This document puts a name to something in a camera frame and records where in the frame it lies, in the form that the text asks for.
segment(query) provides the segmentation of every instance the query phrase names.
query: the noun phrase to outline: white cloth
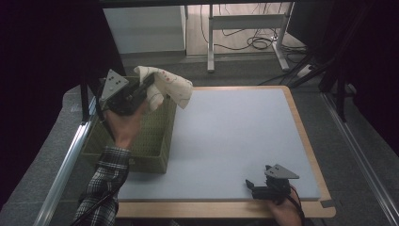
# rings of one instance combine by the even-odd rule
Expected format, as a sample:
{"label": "white cloth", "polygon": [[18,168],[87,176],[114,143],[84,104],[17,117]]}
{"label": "white cloth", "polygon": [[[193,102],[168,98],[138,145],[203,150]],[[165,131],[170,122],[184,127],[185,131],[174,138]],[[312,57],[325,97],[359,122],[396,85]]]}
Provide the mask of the white cloth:
{"label": "white cloth", "polygon": [[156,110],[164,102],[166,95],[182,109],[190,101],[193,83],[179,75],[153,67],[135,67],[135,73],[140,76],[140,85],[150,74],[154,75],[154,83],[147,88],[147,101],[150,112]]}

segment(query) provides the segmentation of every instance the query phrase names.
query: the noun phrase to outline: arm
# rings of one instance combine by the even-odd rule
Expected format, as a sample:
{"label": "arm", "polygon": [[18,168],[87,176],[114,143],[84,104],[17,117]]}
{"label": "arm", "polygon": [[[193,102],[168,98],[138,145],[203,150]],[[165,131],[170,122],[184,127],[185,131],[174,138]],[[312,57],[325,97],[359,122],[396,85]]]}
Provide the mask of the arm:
{"label": "arm", "polygon": [[[115,138],[115,147],[105,147],[96,166],[96,171],[79,199],[80,205],[74,220],[82,216],[109,192],[124,183],[129,173],[129,157],[147,103],[143,103],[132,116],[119,116],[112,111],[105,112],[105,118]],[[118,212],[118,192],[101,204],[82,222],[83,225],[113,225]]]}
{"label": "arm", "polygon": [[[296,192],[292,187],[291,197],[296,201],[296,203],[300,203],[299,198],[297,197]],[[273,203],[273,201],[270,200],[267,200],[265,202],[279,226],[302,225],[302,221],[296,207],[289,200],[285,199],[284,202],[280,205],[276,205]]]}

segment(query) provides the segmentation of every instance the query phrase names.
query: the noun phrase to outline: hand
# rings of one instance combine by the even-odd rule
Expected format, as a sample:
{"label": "hand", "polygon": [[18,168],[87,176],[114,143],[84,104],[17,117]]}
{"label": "hand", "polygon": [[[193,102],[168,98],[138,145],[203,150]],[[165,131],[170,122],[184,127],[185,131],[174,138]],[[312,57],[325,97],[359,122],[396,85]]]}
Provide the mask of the hand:
{"label": "hand", "polygon": [[143,113],[147,109],[147,101],[136,110],[131,116],[120,116],[111,110],[104,113],[104,117],[109,124],[115,138],[115,146],[123,149],[131,149],[140,131],[140,121]]}
{"label": "hand", "polygon": [[[291,187],[291,197],[299,203],[299,198]],[[280,205],[276,205],[273,201],[266,200],[266,205],[273,214],[276,222],[280,226],[301,226],[301,218],[296,207],[287,199],[284,200]]]}

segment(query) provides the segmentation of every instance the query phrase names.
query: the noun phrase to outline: wooden frame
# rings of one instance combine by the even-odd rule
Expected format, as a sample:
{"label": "wooden frame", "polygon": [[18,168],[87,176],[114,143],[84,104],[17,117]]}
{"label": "wooden frame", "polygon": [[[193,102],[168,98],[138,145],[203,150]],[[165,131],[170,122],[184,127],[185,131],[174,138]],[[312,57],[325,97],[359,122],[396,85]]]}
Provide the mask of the wooden frame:
{"label": "wooden frame", "polygon": [[[302,202],[306,218],[333,218],[335,207],[323,207],[323,201],[330,201],[326,182],[320,171],[311,143],[299,117],[291,91],[285,86],[258,87],[198,87],[195,90],[239,90],[239,89],[282,89],[293,114],[296,128],[301,137],[311,164],[321,198],[314,202]],[[117,218],[272,218],[262,201],[245,202],[124,202],[120,201]]]}

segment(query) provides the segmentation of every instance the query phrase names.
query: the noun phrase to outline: metal frame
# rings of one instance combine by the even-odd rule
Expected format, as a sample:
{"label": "metal frame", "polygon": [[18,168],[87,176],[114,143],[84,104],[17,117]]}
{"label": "metal frame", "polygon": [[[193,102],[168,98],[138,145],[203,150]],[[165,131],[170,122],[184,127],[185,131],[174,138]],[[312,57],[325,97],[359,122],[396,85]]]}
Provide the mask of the metal frame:
{"label": "metal frame", "polygon": [[[93,115],[95,109],[95,99],[90,103],[89,114]],[[91,121],[88,120],[83,122],[77,129],[75,137],[71,143],[71,146],[67,152],[67,155],[62,162],[62,165],[53,181],[53,184],[44,200],[43,205],[39,211],[39,214],[33,225],[42,226],[49,225],[53,214],[56,210],[58,202],[64,192],[65,186],[70,179],[71,172],[73,170],[74,164],[82,150],[83,144],[85,142],[86,136],[88,135],[89,128],[91,126]]]}
{"label": "metal frame", "polygon": [[382,184],[379,180],[378,175],[373,170],[373,167],[369,163],[366,155],[363,150],[359,146],[356,141],[354,135],[352,134],[349,126],[341,119],[339,114],[334,110],[335,104],[332,100],[331,96],[322,93],[322,97],[328,107],[329,113],[331,114],[332,119],[338,126],[346,144],[349,147],[349,150],[353,154],[358,166],[363,173],[364,178],[366,179],[369,187],[372,189],[375,194],[378,203],[380,204],[382,211],[387,217],[388,221],[391,225],[399,225],[399,210],[396,207],[395,201],[391,197],[387,188]]}
{"label": "metal frame", "polygon": [[213,5],[209,5],[208,73],[213,73],[215,71],[214,30],[258,28],[280,28],[277,38],[272,38],[272,46],[282,70],[288,72],[290,67],[281,51],[281,44],[291,16],[293,4],[293,2],[290,3],[290,6],[284,14],[236,16],[214,16]]}

